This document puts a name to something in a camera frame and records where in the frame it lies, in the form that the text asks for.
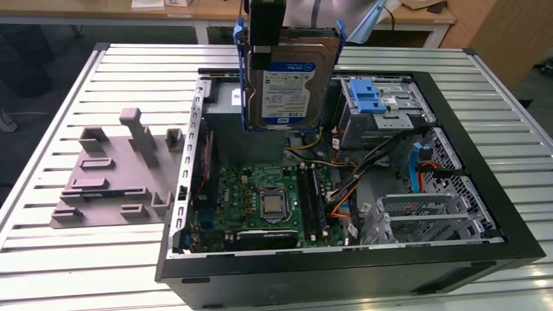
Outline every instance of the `hard drive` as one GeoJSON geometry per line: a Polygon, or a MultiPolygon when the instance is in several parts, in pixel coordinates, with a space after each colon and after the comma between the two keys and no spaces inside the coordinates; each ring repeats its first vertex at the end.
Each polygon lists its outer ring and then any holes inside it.
{"type": "Polygon", "coordinates": [[[245,130],[311,131],[318,127],[327,83],[338,56],[334,29],[281,30],[269,70],[245,57],[245,130]]]}

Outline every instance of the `open computer tower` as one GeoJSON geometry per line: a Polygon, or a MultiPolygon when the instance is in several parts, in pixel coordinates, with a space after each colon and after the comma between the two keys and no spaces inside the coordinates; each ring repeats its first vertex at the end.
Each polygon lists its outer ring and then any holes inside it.
{"type": "Polygon", "coordinates": [[[306,133],[245,132],[237,72],[199,75],[155,272],[190,308],[443,293],[543,257],[427,73],[337,72],[306,133]]]}

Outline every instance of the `wall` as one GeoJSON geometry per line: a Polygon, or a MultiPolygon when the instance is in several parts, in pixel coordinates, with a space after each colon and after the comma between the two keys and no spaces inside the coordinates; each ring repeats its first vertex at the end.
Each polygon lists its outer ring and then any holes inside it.
{"type": "Polygon", "coordinates": [[[441,47],[470,47],[508,89],[553,46],[551,0],[448,0],[458,18],[441,47]]]}

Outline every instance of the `cpu socket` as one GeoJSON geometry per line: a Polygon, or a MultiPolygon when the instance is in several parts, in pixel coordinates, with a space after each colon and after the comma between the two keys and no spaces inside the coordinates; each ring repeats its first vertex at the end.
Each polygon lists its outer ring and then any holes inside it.
{"type": "Polygon", "coordinates": [[[270,224],[286,217],[286,191],[281,188],[259,189],[261,218],[270,224]]]}

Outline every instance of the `ram slot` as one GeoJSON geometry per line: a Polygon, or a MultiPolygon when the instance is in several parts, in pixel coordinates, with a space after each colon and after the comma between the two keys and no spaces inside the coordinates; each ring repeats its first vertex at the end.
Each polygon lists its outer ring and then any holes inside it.
{"type": "Polygon", "coordinates": [[[317,225],[315,225],[315,217],[311,210],[311,202],[310,202],[310,191],[311,188],[309,187],[309,173],[307,168],[305,166],[297,166],[295,168],[295,182],[297,182],[297,190],[298,190],[298,198],[299,198],[299,209],[301,209],[301,218],[303,220],[303,233],[305,239],[314,241],[317,236],[317,225]]]}
{"type": "Polygon", "coordinates": [[[311,193],[314,193],[313,195],[313,201],[314,201],[314,215],[317,216],[317,224],[318,224],[318,228],[317,228],[317,233],[318,236],[321,237],[326,237],[327,236],[327,231],[326,231],[326,217],[325,217],[325,205],[322,202],[322,194],[321,194],[321,188],[318,188],[318,177],[317,177],[317,168],[314,167],[314,165],[310,166],[310,180],[313,183],[314,190],[311,193]]]}

